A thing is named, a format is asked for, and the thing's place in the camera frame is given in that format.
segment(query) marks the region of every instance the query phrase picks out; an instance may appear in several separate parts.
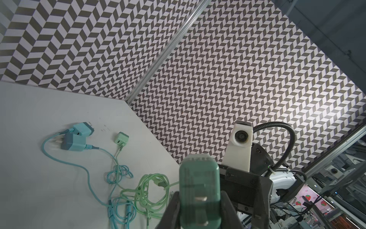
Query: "mint green charger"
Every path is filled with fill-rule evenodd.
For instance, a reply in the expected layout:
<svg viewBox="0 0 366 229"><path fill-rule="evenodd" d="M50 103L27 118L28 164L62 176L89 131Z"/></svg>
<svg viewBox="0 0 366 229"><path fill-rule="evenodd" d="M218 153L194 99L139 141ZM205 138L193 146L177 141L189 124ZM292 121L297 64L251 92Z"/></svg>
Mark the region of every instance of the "mint green charger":
<svg viewBox="0 0 366 229"><path fill-rule="evenodd" d="M217 229L220 217L220 172L208 154L189 154L179 168L180 225Z"/></svg>

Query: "blue cable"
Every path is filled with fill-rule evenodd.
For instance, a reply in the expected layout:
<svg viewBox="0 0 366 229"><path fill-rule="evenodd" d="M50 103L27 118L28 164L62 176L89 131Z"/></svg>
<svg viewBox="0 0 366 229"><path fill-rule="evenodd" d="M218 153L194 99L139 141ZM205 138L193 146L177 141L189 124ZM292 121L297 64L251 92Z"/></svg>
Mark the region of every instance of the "blue cable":
<svg viewBox="0 0 366 229"><path fill-rule="evenodd" d="M49 141L50 139L52 139L52 138L54 138L54 137L56 137L58 135L66 134L69 131L70 130L62 131L62 132L60 132L58 134L55 134L55 135L47 138L46 140L44 140L44 142L41 145L42 152L47 157L49 157L50 159L52 159L54 161L57 161L57 162L60 162L60 163L66 164L66 165L76 166L76 167L79 167L79 168L82 168L83 170L85 170L86 171L86 174L87 174L87 183L88 183L89 190L93 194L94 198L101 205L107 207L108 218L111 221L112 229L118 229L117 223L124 224L124 225L126 225L126 229L129 229L130 228L130 222L132 220L134 220L134 218L136 217L136 213L137 213L136 212L136 207L133 205L133 203L131 201L127 201L126 202L125 200L121 199L121 197L117 197L117 198L113 198L112 199L112 193L115 190L117 184L122 180L122 177L125 177L125 176L128 175L130 178L133 178L134 175L131 173L131 171L129 170L129 168L127 166L125 166L125 165L119 165L117 159L111 153L109 153L107 150L93 146L92 149L99 149L99 150L102 150L102 151L106 152L117 163L117 165L114 166L114 170L110 171L107 174L107 183L108 184L115 184L114 187L113 187L113 189L112 189L112 191L111 191L111 193L110 193L110 195L109 195L109 197L108 197L108 204L105 204L104 202L102 202L97 197L97 195L94 193L94 191L93 191L93 189L92 189L92 187L90 185L90 174L89 174L89 171L84 166L81 166L81 165L78 165L78 164L74 164L74 163L70 163L70 162L66 162L66 161L63 161L63 160L59 160L57 158L54 158L51 155L49 155L46 152L46 150L45 150L45 144L46 144L47 141ZM120 216L119 213L118 213L118 207L119 206L122 206L122 205L126 205L126 217Z"/></svg>

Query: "charging cable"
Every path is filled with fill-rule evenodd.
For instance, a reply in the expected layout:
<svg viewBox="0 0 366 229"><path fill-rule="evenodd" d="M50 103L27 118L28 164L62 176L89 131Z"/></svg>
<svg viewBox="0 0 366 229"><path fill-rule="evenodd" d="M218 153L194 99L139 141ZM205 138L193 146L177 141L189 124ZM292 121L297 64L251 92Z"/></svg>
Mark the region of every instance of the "charging cable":
<svg viewBox="0 0 366 229"><path fill-rule="evenodd" d="M66 164L66 165L76 166L76 167L82 168L83 170L86 171L89 190L93 194L94 198L101 205L107 207L108 218L111 222L112 229L118 229L117 224L126 225L126 229L129 229L130 222L132 220L134 220L137 212L140 214L146 215L146 217L147 217L146 229L149 229L149 221L151 220L151 218L156 218L156 219L162 218L163 213L159 213L159 211L161 211L165 206L168 205L169 188L171 186L179 184L179 182L169 184L169 180L166 177L166 175L160 174L160 173L145 174L142 176L142 178L139 181L139 184L137 185L137 187L135 189L126 189L126 188L122 187L119 184L119 182L122 180L123 177L129 176L129 178L133 178L134 176L126 165L120 165L117 160L117 157L120 154L120 152L122 151L122 148L125 146L125 143L123 143L120 146L118 153L116 154L115 157L103 148L95 147L93 145L87 145L87 147L85 149L101 150L101 151L107 153L109 156L111 156L112 159L116 163L116 165L113 167L113 170L110 171L106 177L106 181L108 184L114 184L114 187L108 197L108 204L106 204L103 201L101 201L97 197L97 195L94 193L94 191L90 185L90 173L87 168L85 168L81 165L78 165L78 164L74 164L74 163L70 163L70 162L66 162L66 161L62 161L57 158L54 158L53 156L49 155L45 150L45 144L47 141L49 141L50 139L52 139L58 135L69 133L71 130L72 129L67 129L65 131L62 131L58 134L55 134L55 135L47 138L42 143L41 150L47 157L49 157L50 159L52 159L54 161L57 161L57 162L60 162L60 163ZM164 191L165 191L165 195L156 203L151 202L148 199L150 181L153 181L157 186L163 187ZM120 196L116 197L116 198L112 198L112 194L117 186L119 186L122 189L122 191L120 192ZM137 203L139 203L140 207L144 208L145 211L143 209L138 208ZM118 213L117 208L122 205L126 206L126 217L123 217Z"/></svg>
<svg viewBox="0 0 366 229"><path fill-rule="evenodd" d="M91 149L99 149L101 151L104 151L105 153L107 153L109 156L111 156L113 158L113 160L116 162L116 165L114 166L114 170L110 171L107 174L107 183L109 184L114 184L114 187L108 197L108 204L105 204L103 201L101 201L97 195L95 194L95 192L93 191L91 185L90 185L90 173L88 171L87 168L85 168L84 166L78 165L78 164L74 164L74 163L70 163L70 162L66 162L63 160L59 160L51 155L49 155L46 150L45 150L45 144L47 141L49 141L50 139L61 135L61 134L66 134L68 133L70 130L65 130L63 132L60 132L58 134L55 134L49 138L47 138L46 140L44 140L44 142L41 145L41 150L42 152L49 157L50 159L66 164L66 165L72 165L72 166L76 166L79 168L82 168L83 170L86 171L87 174L87 183L88 183L88 187L90 192L92 193L92 195L94 196L94 198L103 206L107 207L107 211L108 211L108 218L110 219L111 222L111 226L112 229L118 229L117 227L117 223L120 224L125 224L126 225L126 229L130 228L130 222L136 217L136 207L134 206L134 204L131 201L126 201L123 200L121 197L118 198L113 198L112 199L112 194L113 191L115 190L116 186L118 185L118 183L122 180L123 177L125 176L129 176L130 178L133 178L133 174L131 173L131 171L129 170L129 168L125 165L119 165L118 160L116 157L114 157L111 153L109 153L107 150L103 149L103 148L99 148L99 147L95 147L95 146L91 146ZM121 152L123 146L120 147L118 154ZM126 205L126 217L121 216L118 213L117 208L121 205Z"/></svg>

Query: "teal charger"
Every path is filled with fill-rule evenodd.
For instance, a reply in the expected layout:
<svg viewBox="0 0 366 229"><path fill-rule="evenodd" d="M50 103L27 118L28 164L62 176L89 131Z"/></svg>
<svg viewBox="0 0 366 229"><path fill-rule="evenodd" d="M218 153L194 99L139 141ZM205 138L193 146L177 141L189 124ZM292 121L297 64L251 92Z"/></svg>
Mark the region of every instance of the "teal charger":
<svg viewBox="0 0 366 229"><path fill-rule="evenodd" d="M61 149L71 151L83 151L85 149L91 149L92 145L86 144L86 137L82 135L66 133L64 141L61 144Z"/></svg>
<svg viewBox="0 0 366 229"><path fill-rule="evenodd" d="M94 129L86 122L75 124L69 133L66 133L61 144L61 149L81 152L92 149L92 145L86 144L86 137L90 136Z"/></svg>

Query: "wires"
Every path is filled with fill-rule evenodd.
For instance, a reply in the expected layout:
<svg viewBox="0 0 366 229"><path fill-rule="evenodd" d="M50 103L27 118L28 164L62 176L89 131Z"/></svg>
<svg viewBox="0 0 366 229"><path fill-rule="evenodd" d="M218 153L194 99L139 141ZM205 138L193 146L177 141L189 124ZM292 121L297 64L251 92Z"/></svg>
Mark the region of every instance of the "wires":
<svg viewBox="0 0 366 229"><path fill-rule="evenodd" d="M117 158L114 157L107 150L102 149L102 148L99 148L99 147L95 147L95 146L92 147L92 149L99 149L101 151L106 152L116 162L116 165L114 166L114 170L110 171L107 174L107 183L109 183L109 184L115 184L115 185L114 185L114 187L113 187L113 189L112 189L112 191L111 191L111 193L110 193L110 195L108 197L108 204L105 204L103 201L101 201L97 197L97 195L93 191L93 189L92 189L92 187L90 185L90 173L89 173L89 171L88 171L87 168L85 168L84 166L78 165L78 164L74 164L74 163L70 163L70 162L66 162L66 161L59 160L57 158L52 157L51 155L49 155L46 152L46 150L45 150L45 144L46 144L47 141L49 141L50 139L52 139L52 138L54 138L54 137L56 137L58 135L65 134L68 131L69 130L65 130L63 132L60 132L58 134L55 134L55 135L47 138L46 140L44 140L44 142L41 145L42 152L47 157L49 157L50 159L52 159L54 161L57 161L57 162L60 162L60 163L66 164L66 165L76 166L76 167L79 167L79 168L82 168L83 170L85 170L86 171L86 174L87 174L87 183L88 183L88 187L89 187L90 192L93 194L94 198L101 205L103 205L103 206L105 206L105 207L108 208L107 209L108 210L108 218L111 221L112 229L118 229L117 223L125 224L126 225L126 229L129 229L130 228L130 222L136 217L136 207L133 205L133 203L131 201L123 200L120 197L112 199L112 194L113 194L114 190L116 189L116 186L122 180L123 177L129 176L130 178L133 178L133 174L130 172L130 170L128 169L127 166L125 166L125 165L119 165ZM127 206L126 217L120 216L119 213L118 213L117 208L119 206L122 206L122 205L126 205Z"/></svg>
<svg viewBox="0 0 366 229"><path fill-rule="evenodd" d="M154 181L156 185L164 187L165 190L165 195L156 203L151 202L148 199L150 181ZM169 188L176 184L178 184L178 182L175 182L170 185L168 178L164 174L160 173L145 174L142 176L135 189L122 190L120 193L120 198L127 201L133 201L137 212L146 215L147 217L146 228L148 229L149 221L151 220L151 218L161 219L161 217L163 216L163 213L159 213L159 211L162 210L164 206L168 204ZM139 205L142 208L145 208L145 211L140 209L137 206L137 203L139 203Z"/></svg>
<svg viewBox="0 0 366 229"><path fill-rule="evenodd" d="M288 147L286 149L286 151L284 152L283 156L280 158L280 160L274 165L272 166L273 170L277 170L288 158L288 156L290 155L292 149L295 146L295 142L296 142L296 133L295 130L292 128L292 126L290 126L287 123L284 122L267 122L267 123L263 123L260 124L258 126L253 127L253 133L262 130L262 129L266 129L269 127L282 127L285 128L286 130L288 130L288 132L290 133L290 142L288 143ZM265 174L265 177L269 177L272 174L272 172L270 170L267 171L267 173Z"/></svg>
<svg viewBox="0 0 366 229"><path fill-rule="evenodd" d="M46 152L45 144L47 141L49 141L50 139L52 139L58 135L66 134L68 132L69 132L69 130L65 130L63 132L60 132L58 134L55 134L55 135L47 138L42 143L41 150L47 157L49 157L50 159L52 159L54 161L57 161L57 162L60 162L60 163L66 164L66 165L76 166L76 167L82 168L83 170L86 171L87 184L88 184L89 190L93 194L94 198L101 205L107 207L108 218L110 219L112 229L118 229L117 224L126 225L126 229L129 229L130 222L132 220L134 220L137 212L147 216L147 222L146 222L147 229L149 229L149 221L151 220L151 218L161 219L161 217L163 216L163 213L159 213L159 211L161 211L168 204L169 188L173 185L178 184L179 182L169 184L168 178L164 174L160 174L160 173L145 174L140 179L139 184L137 185L136 189L125 189L119 184L120 181L122 180L123 177L133 178L134 175L131 173L131 171L129 170L129 168L126 165L120 165L118 163L117 157L120 154L120 152L122 151L122 148L124 145L121 145L116 156L113 156L111 153L109 153L107 150L105 150L103 148L92 146L91 149L98 149L98 150L101 150L101 151L107 153L116 163L116 165L113 167L113 170L108 172L107 176L106 176L107 183L112 184L112 185L114 184L114 187L108 196L108 204L106 204L103 201L101 201L97 197L95 192L93 191L93 189L90 185L90 173L87 168L85 168L81 165L78 165L78 164L59 160L59 159L54 158L53 156L49 155ZM154 181L154 183L156 185L163 187L164 191L165 191L165 195L156 203L151 202L148 199L150 181ZM120 196L116 197L116 198L112 198L112 194L117 186L119 186L122 189L122 191L120 192ZM140 207L144 208L145 210L140 209L138 207L137 203L139 203ZM118 207L120 207L120 206L126 207L126 216L125 217L121 216L118 213Z"/></svg>
<svg viewBox="0 0 366 229"><path fill-rule="evenodd" d="M288 172L288 169L276 169L275 171ZM304 177L304 180L305 181L307 180L307 176L306 176L306 174L303 171L300 171L300 170L297 170L297 169L290 169L290 172L300 174L300 175L302 175Z"/></svg>
<svg viewBox="0 0 366 229"><path fill-rule="evenodd" d="M279 207L279 206L276 206L276 205L274 205L274 204L271 204L271 208L276 208L276 209L281 209L281 210L288 210L288 211L292 211L292 212L295 212L295 213L298 213L297 215L290 215L290 216L300 216L300 215L304 215L304 214L306 214L306 213L308 213L310 210L311 210L311 208L317 203L317 202L319 202L319 200L321 200L322 199L322 197L321 196L318 196L316 199L315 199L315 201L309 206L309 207L307 207L304 211L298 211L298 210L296 210L291 204L289 204L291 207L292 207L292 209L290 209L290 208L285 208L285 207Z"/></svg>
<svg viewBox="0 0 366 229"><path fill-rule="evenodd" d="M244 229L247 229L248 228L248 225L251 223L251 215L248 216L247 218L245 218L243 221L242 221L242 224L244 226Z"/></svg>

